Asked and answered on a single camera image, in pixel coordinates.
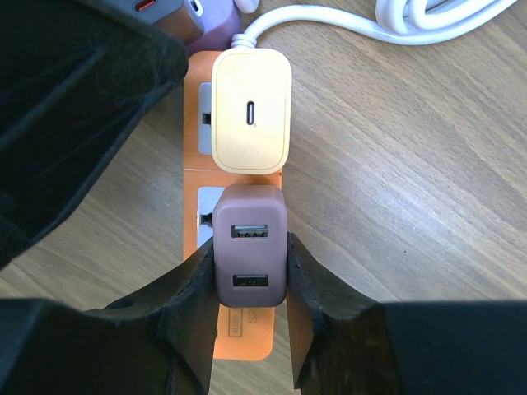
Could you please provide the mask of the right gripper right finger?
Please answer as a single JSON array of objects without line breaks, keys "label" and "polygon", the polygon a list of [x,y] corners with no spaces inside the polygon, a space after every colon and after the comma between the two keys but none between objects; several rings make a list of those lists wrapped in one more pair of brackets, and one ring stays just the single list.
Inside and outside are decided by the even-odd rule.
[{"label": "right gripper right finger", "polygon": [[304,394],[523,394],[524,301],[378,302],[287,250],[293,382]]}]

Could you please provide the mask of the purple power strip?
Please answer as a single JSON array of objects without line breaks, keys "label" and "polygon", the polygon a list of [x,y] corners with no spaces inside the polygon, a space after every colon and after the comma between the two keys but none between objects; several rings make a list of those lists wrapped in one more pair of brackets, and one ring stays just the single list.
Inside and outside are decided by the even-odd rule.
[{"label": "purple power strip", "polygon": [[188,1],[203,25],[203,34],[186,45],[189,56],[201,51],[228,49],[231,37],[241,32],[241,20],[232,0]]}]

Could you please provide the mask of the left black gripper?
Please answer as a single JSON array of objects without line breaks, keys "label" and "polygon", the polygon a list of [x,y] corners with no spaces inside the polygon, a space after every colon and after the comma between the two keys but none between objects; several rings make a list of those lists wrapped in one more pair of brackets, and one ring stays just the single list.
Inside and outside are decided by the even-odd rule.
[{"label": "left black gripper", "polygon": [[187,69],[181,40],[108,2],[2,2],[3,266],[76,210]]}]

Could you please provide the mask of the grey charger plug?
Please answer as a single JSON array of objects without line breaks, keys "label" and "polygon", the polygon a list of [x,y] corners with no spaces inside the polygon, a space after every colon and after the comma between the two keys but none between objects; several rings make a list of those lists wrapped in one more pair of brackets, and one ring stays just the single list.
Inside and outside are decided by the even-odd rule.
[{"label": "grey charger plug", "polygon": [[109,0],[108,4],[153,24],[166,33],[191,44],[204,32],[203,23],[185,0]]}]

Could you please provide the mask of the yellow charger plug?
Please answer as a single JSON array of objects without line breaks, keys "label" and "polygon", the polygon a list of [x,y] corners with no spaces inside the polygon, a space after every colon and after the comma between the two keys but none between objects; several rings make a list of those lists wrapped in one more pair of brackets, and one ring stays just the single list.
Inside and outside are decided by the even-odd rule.
[{"label": "yellow charger plug", "polygon": [[232,174],[272,174],[286,163],[291,64],[273,49],[233,48],[212,67],[212,158]]}]

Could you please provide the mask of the pink charger plug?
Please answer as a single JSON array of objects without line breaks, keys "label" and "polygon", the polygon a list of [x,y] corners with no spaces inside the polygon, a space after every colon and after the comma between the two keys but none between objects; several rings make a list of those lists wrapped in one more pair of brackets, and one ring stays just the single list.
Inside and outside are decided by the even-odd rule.
[{"label": "pink charger plug", "polygon": [[287,288],[287,209],[274,185],[235,184],[212,212],[216,291],[230,308],[267,308]]}]

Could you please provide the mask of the orange power strip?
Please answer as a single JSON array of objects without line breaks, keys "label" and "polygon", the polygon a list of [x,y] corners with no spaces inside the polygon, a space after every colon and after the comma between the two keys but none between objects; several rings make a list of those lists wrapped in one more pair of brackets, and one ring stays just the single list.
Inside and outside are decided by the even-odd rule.
[{"label": "orange power strip", "polygon": [[[212,210],[223,189],[232,184],[282,186],[282,171],[269,175],[222,171],[211,155],[212,66],[219,51],[197,52],[189,58],[184,78],[183,256],[189,258],[212,237]],[[275,308],[219,307],[213,357],[258,361],[273,349]]]}]

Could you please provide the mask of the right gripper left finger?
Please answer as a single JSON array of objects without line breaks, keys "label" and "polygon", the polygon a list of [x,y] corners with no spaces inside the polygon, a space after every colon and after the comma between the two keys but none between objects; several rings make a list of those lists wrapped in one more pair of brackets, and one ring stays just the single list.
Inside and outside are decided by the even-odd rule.
[{"label": "right gripper left finger", "polygon": [[104,309],[1,302],[4,394],[205,394],[217,332],[212,243]]}]

